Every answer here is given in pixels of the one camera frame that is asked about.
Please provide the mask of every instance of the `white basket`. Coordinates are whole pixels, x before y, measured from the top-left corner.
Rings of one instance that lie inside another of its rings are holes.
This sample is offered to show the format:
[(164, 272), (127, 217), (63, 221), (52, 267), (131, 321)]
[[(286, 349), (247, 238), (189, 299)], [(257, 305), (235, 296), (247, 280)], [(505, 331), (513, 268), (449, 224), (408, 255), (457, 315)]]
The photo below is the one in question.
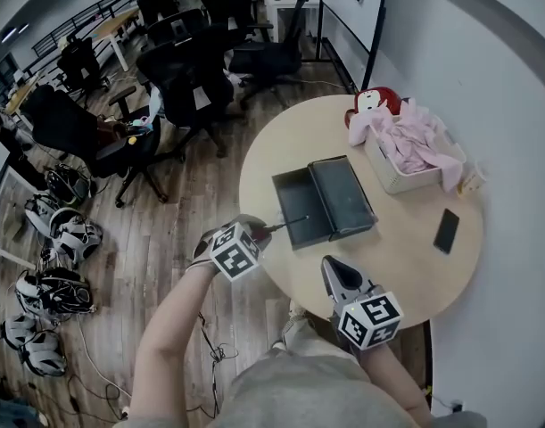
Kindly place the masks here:
[[(399, 116), (393, 116), (393, 122), (397, 122), (399, 119)], [(442, 131), (436, 134), (434, 143), (440, 152), (461, 161), (463, 164), (466, 163), (465, 153), (458, 144), (452, 142), (442, 121), (438, 119), (437, 122)], [(440, 184), (442, 181), (442, 173), (439, 168), (427, 169), (412, 174), (400, 172), (395, 162), (387, 158), (384, 149), (378, 142), (378, 134), (373, 127), (367, 129), (365, 152), (379, 181), (381, 181), (383, 189), (387, 193), (406, 192), (425, 185)]]

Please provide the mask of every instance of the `red stuffed toy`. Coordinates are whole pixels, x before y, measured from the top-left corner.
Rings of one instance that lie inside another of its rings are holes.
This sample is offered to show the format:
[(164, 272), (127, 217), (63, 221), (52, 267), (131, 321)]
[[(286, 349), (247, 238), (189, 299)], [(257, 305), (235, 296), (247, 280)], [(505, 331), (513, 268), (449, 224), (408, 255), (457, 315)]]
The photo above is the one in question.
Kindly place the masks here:
[(355, 109), (345, 112), (345, 126), (350, 127), (350, 120), (358, 112), (372, 110), (380, 106), (387, 106), (392, 115), (400, 111), (400, 97), (389, 87), (373, 87), (355, 95)]

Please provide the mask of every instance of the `round table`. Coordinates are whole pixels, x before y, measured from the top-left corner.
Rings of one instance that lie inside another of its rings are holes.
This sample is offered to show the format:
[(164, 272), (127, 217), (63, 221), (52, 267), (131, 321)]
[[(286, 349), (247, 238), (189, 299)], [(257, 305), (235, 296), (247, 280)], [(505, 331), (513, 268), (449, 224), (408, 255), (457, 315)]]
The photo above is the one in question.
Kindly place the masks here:
[[(334, 304), (320, 271), (325, 255), (342, 256), (391, 291), (405, 314), (401, 328), (417, 325), (446, 309), (464, 290), (478, 260), (482, 208), (439, 185), (389, 195), (371, 169), (363, 145), (350, 147), (343, 124), (352, 95), (331, 95), (299, 103), (270, 121), (244, 160), (240, 210), (268, 224), (281, 218), (272, 176), (305, 168), (312, 161), (347, 155), (378, 223), (367, 232), (293, 251), (285, 228), (273, 234), (261, 264), (278, 287), (313, 314), (328, 318)], [(445, 208), (460, 217), (449, 255), (433, 246)]]

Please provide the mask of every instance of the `window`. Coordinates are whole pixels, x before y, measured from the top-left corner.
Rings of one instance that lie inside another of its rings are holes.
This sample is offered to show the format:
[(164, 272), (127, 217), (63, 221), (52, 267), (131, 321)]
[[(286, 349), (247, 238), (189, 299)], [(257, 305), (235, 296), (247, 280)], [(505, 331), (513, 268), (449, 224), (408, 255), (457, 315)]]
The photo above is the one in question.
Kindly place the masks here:
[(0, 103), (8, 101), (6, 96), (14, 84), (14, 72), (17, 70), (16, 63), (10, 54), (0, 62)]

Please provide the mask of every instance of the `pink cloth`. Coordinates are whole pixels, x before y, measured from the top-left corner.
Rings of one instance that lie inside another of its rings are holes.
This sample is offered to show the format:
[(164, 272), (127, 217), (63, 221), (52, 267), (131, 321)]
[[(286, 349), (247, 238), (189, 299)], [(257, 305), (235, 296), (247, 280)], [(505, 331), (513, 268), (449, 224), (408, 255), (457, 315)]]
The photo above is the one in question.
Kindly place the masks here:
[(355, 146), (367, 137), (373, 126), (379, 135), (378, 143), (401, 173), (411, 174), (433, 167), (442, 170), (442, 188), (449, 192), (462, 176), (462, 163), (438, 152), (434, 144), (437, 132), (442, 131), (437, 119), (427, 110), (418, 107), (415, 100), (403, 102), (400, 119), (392, 121), (386, 106), (359, 112), (351, 118), (349, 142)]

